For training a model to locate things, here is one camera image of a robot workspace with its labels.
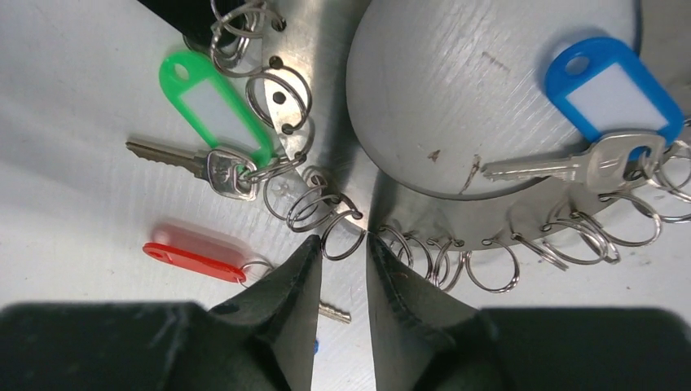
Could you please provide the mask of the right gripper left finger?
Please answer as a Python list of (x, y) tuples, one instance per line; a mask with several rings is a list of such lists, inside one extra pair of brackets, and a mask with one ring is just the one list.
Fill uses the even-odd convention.
[(43, 302), (1, 313), (4, 390), (307, 390), (322, 254), (309, 236), (236, 296)]

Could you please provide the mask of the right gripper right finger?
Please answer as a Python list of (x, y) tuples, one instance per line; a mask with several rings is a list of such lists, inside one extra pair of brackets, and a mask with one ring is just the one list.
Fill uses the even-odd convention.
[(367, 242), (379, 390), (687, 390), (690, 328), (653, 308), (474, 309)]

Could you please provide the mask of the metal disc keyring holder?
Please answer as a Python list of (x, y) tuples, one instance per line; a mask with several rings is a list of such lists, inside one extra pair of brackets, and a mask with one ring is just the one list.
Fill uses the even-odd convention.
[(291, 231), (318, 231), (327, 242), (335, 227), (345, 226), (357, 235), (354, 248), (368, 235), (388, 239), (408, 267), (422, 252), (425, 279), (449, 292), (471, 272), (476, 250), (510, 251), (521, 244), (567, 270), (576, 259), (547, 240), (562, 229), (577, 232), (597, 261), (619, 262), (619, 249), (631, 242), (596, 219), (616, 200), (652, 220), (655, 236), (666, 224), (689, 222), (686, 214), (661, 214), (631, 188), (591, 193), (546, 179), (507, 195), (453, 200), (421, 194), (383, 174), (357, 141), (346, 110), (347, 56), (367, 7), (365, 1), (242, 1), (217, 15), (214, 39), (231, 19), (242, 19), (247, 28), (234, 50), (213, 56), (221, 73), (235, 74), (253, 32), (262, 43), (262, 63), (246, 73), (244, 96), (276, 132), (282, 152), (243, 181), (269, 191), (274, 179), (301, 175), (305, 190), (275, 214)]

